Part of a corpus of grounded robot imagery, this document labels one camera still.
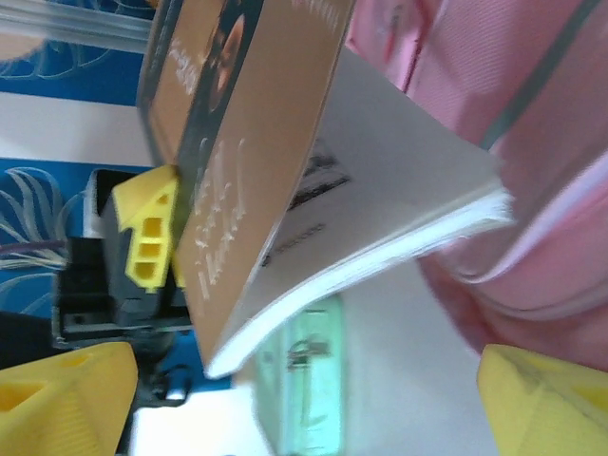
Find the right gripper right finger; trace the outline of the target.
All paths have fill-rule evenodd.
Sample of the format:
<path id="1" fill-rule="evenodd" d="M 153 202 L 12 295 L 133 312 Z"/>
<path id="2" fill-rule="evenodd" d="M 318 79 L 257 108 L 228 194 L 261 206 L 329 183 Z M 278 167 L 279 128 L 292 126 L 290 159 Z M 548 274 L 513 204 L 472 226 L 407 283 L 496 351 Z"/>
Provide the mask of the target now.
<path id="1" fill-rule="evenodd" d="M 500 456 L 608 456 L 608 372 L 492 344 L 477 386 Z"/>

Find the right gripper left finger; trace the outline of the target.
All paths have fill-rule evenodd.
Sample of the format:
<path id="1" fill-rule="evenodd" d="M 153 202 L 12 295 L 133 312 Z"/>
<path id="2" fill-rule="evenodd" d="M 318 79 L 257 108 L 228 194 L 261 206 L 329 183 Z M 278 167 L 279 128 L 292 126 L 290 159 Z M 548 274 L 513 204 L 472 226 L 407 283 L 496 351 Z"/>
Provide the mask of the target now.
<path id="1" fill-rule="evenodd" d="M 0 456 L 115 456 L 137 384 L 126 342 L 0 370 Z"/>

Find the brown and gold book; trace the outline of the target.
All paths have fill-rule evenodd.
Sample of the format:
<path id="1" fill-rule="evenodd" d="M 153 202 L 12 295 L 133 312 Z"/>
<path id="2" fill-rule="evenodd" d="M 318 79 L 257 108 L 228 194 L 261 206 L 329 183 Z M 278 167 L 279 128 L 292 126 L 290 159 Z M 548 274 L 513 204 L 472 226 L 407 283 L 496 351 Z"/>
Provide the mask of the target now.
<path id="1" fill-rule="evenodd" d="M 346 47 L 355 0 L 154 1 L 138 108 L 180 177 L 208 377 L 316 300 L 511 220 L 495 158 Z"/>

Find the pink backpack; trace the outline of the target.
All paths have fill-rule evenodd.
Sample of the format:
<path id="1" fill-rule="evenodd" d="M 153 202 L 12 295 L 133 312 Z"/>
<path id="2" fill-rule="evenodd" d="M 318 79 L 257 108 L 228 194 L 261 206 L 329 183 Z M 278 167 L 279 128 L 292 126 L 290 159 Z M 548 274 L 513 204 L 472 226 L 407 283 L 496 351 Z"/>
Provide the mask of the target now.
<path id="1" fill-rule="evenodd" d="M 608 0 L 356 0 L 347 45 L 500 161 L 513 223 L 418 262 L 468 345 L 608 371 Z"/>

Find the mint green pencil case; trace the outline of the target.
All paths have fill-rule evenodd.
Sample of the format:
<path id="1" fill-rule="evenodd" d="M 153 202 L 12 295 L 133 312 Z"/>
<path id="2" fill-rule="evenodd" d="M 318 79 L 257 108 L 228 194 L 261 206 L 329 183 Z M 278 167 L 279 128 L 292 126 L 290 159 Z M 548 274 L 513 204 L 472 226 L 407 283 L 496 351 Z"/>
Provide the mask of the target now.
<path id="1" fill-rule="evenodd" d="M 273 456 L 343 456 L 343 300 L 330 295 L 277 328 L 256 350 L 255 410 Z"/>

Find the aluminium left frame post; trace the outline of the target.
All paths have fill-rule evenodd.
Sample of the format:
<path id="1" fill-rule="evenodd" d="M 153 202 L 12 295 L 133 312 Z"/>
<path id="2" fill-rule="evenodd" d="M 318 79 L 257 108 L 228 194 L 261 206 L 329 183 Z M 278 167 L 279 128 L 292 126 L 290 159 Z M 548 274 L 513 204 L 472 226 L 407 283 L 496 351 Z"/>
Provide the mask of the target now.
<path id="1" fill-rule="evenodd" d="M 38 0 L 0 0 L 0 32 L 144 54 L 152 21 Z"/>

